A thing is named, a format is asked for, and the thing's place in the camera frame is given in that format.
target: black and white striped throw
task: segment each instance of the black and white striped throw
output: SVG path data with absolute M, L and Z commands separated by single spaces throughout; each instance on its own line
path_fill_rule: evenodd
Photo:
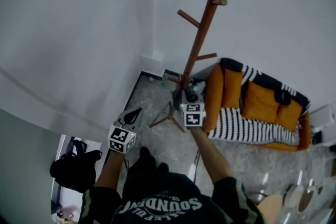
M 300 142 L 298 127 L 295 132 L 291 132 L 280 125 L 247 120 L 241 116 L 240 109 L 232 108 L 221 109 L 217 127 L 209 132 L 209 138 L 255 145 L 276 142 L 297 146 Z

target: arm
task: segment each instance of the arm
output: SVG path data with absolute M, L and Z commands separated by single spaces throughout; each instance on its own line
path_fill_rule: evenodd
M 219 152 L 201 128 L 192 128 L 191 134 L 195 139 L 204 166 L 213 184 L 222 178 L 235 177 L 226 158 Z
M 114 213 L 122 205 L 117 193 L 124 154 L 111 152 L 94 188 L 83 195 L 79 224 L 109 224 Z
M 201 128 L 192 128 L 191 133 L 214 184 L 212 202 L 222 208 L 234 223 L 264 223 L 261 213 L 246 196 L 244 186 L 234 178 L 234 172 L 226 158 Z
M 124 154 L 112 151 L 107 163 L 101 171 L 95 187 L 106 187 L 117 190 L 123 160 Z

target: wooden coat rack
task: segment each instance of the wooden coat rack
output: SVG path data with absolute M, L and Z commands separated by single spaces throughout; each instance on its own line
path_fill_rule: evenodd
M 185 66 L 183 75 L 180 76 L 178 80 L 169 78 L 169 80 L 178 83 L 182 89 L 186 89 L 188 87 L 189 82 L 190 82 L 190 74 L 191 74 L 191 71 L 196 61 L 217 57 L 217 54 L 208 54 L 208 55 L 202 55 L 202 56 L 199 56 L 198 54 L 199 54 L 199 51 L 201 50 L 206 34 L 208 33 L 208 30 L 212 22 L 212 19 L 215 15 L 217 6 L 219 5 L 226 6 L 227 0 L 207 0 L 200 23 L 182 10 L 179 10 L 177 12 L 177 14 L 179 14 L 181 17 L 186 19 L 189 23 L 191 23 L 192 25 L 198 28 L 197 34 L 194 40 L 194 45 L 189 54 L 188 62 Z M 161 122 L 164 122 L 166 120 L 171 120 L 182 132 L 184 132 L 184 129 L 180 126 L 180 124 L 174 118 L 175 109 L 174 109 L 172 102 L 169 102 L 169 107 L 170 109 L 169 109 L 168 116 L 158 122 L 152 123 L 149 127 L 152 128 L 160 124 Z

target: person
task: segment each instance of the person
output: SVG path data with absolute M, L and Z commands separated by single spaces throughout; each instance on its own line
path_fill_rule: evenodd
M 155 158 L 143 147 L 129 168 L 121 199 L 117 185 L 124 155 L 112 152 L 95 187 L 83 195 L 78 223 L 264 223 L 225 157 L 201 128 L 191 133 L 214 184 L 212 198 L 166 164 L 156 169 Z

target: gray tile floor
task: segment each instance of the gray tile floor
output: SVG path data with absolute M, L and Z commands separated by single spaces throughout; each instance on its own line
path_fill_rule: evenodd
M 172 100 L 171 91 L 175 87 L 174 82 L 167 81 L 166 75 L 162 81 L 155 79 L 150 81 L 144 76 L 140 78 L 129 108 L 142 107 L 144 116 L 137 133 L 136 144 L 126 154 L 130 165 L 138 159 L 139 149 L 147 146 L 156 157 L 157 164 L 165 162 L 169 165 L 170 171 L 189 174 L 197 152 L 196 143 L 190 132 L 182 133 L 169 121 L 149 128 L 163 107 Z M 162 113 L 162 118 L 167 113 L 168 111 Z M 175 118 L 182 120 L 178 112 L 175 113 Z M 283 207 L 279 223 L 284 223 L 286 218 L 287 223 L 307 223 L 321 208 L 327 208 L 326 205 L 331 203 L 336 194 L 336 180 L 330 177 L 332 159 L 335 156 L 327 148 L 311 147 L 307 151 L 288 153 L 222 140 L 213 142 L 228 159 L 237 179 L 244 183 L 249 196 L 255 201 L 259 196 L 253 192 L 284 195 L 291 184 L 298 182 L 300 173 L 302 184 L 306 185 L 310 179 L 314 179 L 317 186 L 323 186 L 321 194 L 316 194 L 303 214 L 299 215 L 295 210 Z M 126 175 L 127 171 L 123 166 L 118 186 L 119 193 L 122 193 Z M 202 158 L 197 168 L 196 184 L 203 194 L 211 196 L 213 185 Z

